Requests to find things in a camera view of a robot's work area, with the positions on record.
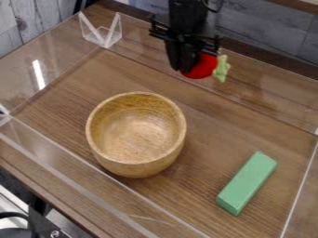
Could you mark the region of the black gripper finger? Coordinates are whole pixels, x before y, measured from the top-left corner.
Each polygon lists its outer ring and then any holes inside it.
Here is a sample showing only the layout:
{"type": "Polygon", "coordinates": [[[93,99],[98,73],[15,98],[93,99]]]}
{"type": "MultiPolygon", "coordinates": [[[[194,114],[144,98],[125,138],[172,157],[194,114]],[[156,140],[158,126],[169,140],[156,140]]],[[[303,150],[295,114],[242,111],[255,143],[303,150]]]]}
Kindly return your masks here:
{"type": "Polygon", "coordinates": [[[181,69],[181,44],[176,41],[166,41],[166,51],[169,54],[169,63],[172,68],[178,71],[181,69]]]}
{"type": "Polygon", "coordinates": [[[189,73],[201,58],[202,46],[193,43],[184,43],[181,46],[181,72],[189,73]]]}

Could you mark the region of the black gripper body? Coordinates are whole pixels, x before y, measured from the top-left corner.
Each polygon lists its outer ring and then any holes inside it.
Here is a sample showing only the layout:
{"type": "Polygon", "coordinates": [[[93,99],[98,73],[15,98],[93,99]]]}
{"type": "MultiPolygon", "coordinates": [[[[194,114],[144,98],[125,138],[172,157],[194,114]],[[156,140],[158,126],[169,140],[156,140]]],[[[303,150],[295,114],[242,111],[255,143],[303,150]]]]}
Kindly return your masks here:
{"type": "Polygon", "coordinates": [[[209,24],[200,27],[194,33],[180,33],[169,25],[169,17],[165,15],[153,15],[150,17],[150,35],[173,43],[198,42],[202,52],[210,55],[218,55],[221,49],[221,35],[209,31],[209,24]]]}

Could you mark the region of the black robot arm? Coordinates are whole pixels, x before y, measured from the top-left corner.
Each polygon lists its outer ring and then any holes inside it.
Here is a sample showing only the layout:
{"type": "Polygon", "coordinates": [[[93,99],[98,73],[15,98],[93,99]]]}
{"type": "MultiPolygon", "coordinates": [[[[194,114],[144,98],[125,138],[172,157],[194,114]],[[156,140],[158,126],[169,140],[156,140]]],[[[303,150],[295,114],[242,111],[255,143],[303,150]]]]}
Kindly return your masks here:
{"type": "Polygon", "coordinates": [[[209,0],[169,0],[168,15],[150,18],[150,35],[165,42],[170,67],[190,79],[209,77],[218,67],[221,34],[208,17],[220,12],[209,0]]]}

